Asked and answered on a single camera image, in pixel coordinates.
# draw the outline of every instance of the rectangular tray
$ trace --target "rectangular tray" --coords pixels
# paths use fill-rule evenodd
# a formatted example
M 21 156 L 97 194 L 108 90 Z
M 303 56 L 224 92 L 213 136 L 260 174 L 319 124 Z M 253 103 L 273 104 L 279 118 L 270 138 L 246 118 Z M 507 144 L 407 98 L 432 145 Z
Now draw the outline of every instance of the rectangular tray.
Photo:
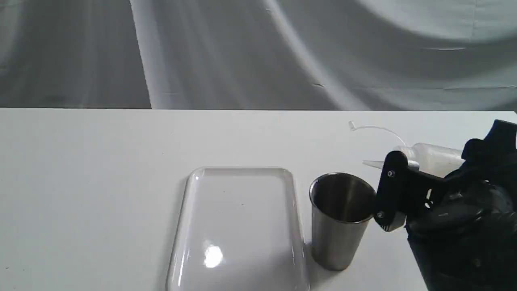
M 294 182 L 281 168 L 201 168 L 187 182 L 169 291 L 307 291 Z

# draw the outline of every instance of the white table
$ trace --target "white table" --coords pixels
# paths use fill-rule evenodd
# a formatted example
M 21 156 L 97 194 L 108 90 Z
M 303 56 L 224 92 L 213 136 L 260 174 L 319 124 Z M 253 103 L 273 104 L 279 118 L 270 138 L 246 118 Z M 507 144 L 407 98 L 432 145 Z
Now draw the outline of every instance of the white table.
M 295 177 L 305 241 L 308 187 L 344 171 L 377 187 L 398 141 L 462 148 L 513 112 L 0 109 L 0 290 L 162 291 L 185 179 L 201 166 L 280 166 Z M 352 265 L 310 263 L 314 290 L 425 290 L 403 229 L 371 221 Z

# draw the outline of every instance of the white fabric backdrop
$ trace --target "white fabric backdrop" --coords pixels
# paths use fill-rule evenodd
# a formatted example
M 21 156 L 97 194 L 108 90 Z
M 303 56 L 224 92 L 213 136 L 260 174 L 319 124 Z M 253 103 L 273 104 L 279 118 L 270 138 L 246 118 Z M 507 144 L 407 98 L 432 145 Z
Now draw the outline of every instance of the white fabric backdrop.
M 0 0 L 0 5 L 36 1 Z M 81 102 L 74 101 L 72 85 L 62 93 L 70 106 L 88 107 L 87 100 L 96 98 L 98 107 L 102 98 L 131 100 L 139 92 L 158 109 L 517 109 L 515 0 L 44 1 L 54 2 L 49 6 L 57 10 L 74 5 L 73 13 L 88 16 L 61 20 L 59 29 L 98 28 L 76 29 L 75 37 L 60 40 L 66 53 L 54 59 L 68 63 L 66 70 L 43 70 L 55 76 L 100 63 L 75 79 Z M 128 1 L 131 9 L 125 8 Z M 85 5 L 112 9 L 77 9 Z M 30 22 L 35 15 L 0 8 L 2 105 L 21 98 L 12 90 L 5 93 L 2 78 L 8 73 L 21 87 L 31 86 L 23 81 L 30 69 L 15 74 L 15 67 L 2 64 L 27 47 L 20 37 L 22 20 L 30 16 L 25 19 Z M 131 27 L 120 25 L 123 21 Z M 115 38 L 121 33 L 126 35 L 123 46 Z M 140 55 L 126 53 L 107 63 L 98 54 L 74 53 L 92 42 L 109 57 L 127 52 L 134 42 Z M 143 73 L 116 69 L 129 63 L 135 63 L 133 70 L 143 66 Z M 92 74 L 105 77 L 92 81 Z M 143 75 L 144 94 L 138 85 Z M 110 86 L 109 76 L 122 81 Z M 63 86 L 58 78 L 47 79 L 46 84 Z M 110 89 L 100 93 L 84 89 L 106 86 Z M 130 102 L 133 107 L 138 103 Z

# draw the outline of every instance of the stainless steel cup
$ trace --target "stainless steel cup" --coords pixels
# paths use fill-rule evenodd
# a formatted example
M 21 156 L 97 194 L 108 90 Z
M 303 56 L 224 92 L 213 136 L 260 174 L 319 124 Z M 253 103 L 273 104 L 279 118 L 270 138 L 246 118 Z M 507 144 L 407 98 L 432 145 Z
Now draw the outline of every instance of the stainless steel cup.
M 312 182 L 312 256 L 322 267 L 346 269 L 372 218 L 375 190 L 362 179 L 329 173 Z

